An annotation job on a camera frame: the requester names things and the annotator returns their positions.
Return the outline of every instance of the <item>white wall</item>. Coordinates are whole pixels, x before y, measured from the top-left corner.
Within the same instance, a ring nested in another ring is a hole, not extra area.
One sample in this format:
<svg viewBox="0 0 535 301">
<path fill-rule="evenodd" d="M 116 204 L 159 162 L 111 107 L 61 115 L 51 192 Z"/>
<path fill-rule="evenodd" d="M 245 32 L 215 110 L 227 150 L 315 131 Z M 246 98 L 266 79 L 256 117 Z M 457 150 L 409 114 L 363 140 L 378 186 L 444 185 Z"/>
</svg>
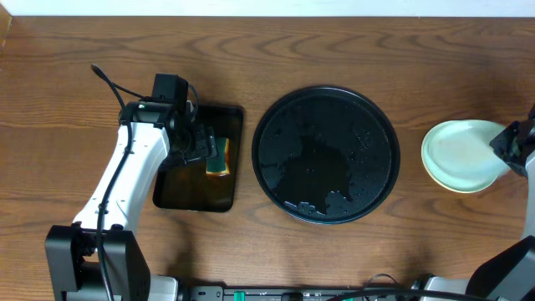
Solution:
<svg viewBox="0 0 535 301">
<path fill-rule="evenodd" d="M 535 0 L 0 0 L 13 15 L 535 17 Z"/>
</svg>

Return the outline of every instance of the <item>green scouring pad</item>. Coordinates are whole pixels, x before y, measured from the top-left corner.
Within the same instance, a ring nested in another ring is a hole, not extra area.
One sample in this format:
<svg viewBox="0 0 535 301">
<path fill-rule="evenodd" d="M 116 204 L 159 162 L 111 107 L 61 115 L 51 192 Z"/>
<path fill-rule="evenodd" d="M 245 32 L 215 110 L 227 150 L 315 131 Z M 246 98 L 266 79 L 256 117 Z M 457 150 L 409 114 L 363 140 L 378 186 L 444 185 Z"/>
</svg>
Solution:
<svg viewBox="0 0 535 301">
<path fill-rule="evenodd" d="M 224 176 L 230 174 L 228 169 L 228 138 L 216 138 L 217 157 L 206 161 L 206 174 Z"/>
</svg>

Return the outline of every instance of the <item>black round tray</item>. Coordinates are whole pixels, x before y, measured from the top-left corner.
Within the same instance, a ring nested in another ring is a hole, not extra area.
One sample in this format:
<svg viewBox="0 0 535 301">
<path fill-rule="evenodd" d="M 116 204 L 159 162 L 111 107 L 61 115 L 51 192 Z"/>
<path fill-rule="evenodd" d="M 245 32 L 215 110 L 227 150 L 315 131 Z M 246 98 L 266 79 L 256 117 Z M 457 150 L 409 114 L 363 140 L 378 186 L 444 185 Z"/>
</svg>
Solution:
<svg viewBox="0 0 535 301">
<path fill-rule="evenodd" d="M 333 86 L 300 89 L 262 117 L 252 165 L 264 192 L 307 222 L 350 222 L 373 211 L 394 187 L 400 146 L 369 99 Z"/>
</svg>

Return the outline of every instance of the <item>white plate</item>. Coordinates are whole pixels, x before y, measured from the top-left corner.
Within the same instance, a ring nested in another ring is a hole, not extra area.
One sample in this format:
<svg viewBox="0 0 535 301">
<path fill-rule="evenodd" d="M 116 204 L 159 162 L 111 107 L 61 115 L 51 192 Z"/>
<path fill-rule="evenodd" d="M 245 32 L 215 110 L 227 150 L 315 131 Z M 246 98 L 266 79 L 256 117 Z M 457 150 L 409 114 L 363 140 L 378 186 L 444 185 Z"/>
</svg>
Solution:
<svg viewBox="0 0 535 301">
<path fill-rule="evenodd" d="M 489 187 L 509 167 L 488 145 L 505 126 L 485 120 L 447 121 L 424 138 L 421 159 L 429 175 L 443 187 L 471 193 Z"/>
</svg>

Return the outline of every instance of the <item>wooden tabletop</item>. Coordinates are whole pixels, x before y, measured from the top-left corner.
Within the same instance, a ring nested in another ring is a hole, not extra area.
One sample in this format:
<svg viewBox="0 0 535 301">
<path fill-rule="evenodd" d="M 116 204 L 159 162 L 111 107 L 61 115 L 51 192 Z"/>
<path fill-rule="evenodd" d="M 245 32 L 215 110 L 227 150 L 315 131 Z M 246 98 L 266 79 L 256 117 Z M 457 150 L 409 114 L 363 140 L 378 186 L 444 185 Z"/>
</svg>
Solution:
<svg viewBox="0 0 535 301">
<path fill-rule="evenodd" d="M 521 120 L 535 102 L 535 20 L 485 18 L 15 18 L 0 58 L 0 295 L 52 298 L 44 239 L 69 225 L 115 147 L 119 106 L 90 70 L 150 94 L 179 74 L 205 103 L 245 110 L 227 213 L 155 207 L 138 243 L 152 273 L 227 285 L 359 286 L 376 273 L 469 278 L 517 242 L 527 180 L 460 194 L 425 172 L 420 144 L 445 120 Z M 275 206 L 251 165 L 262 114 L 286 93 L 335 84 L 368 96 L 398 135 L 394 190 L 338 226 Z"/>
</svg>

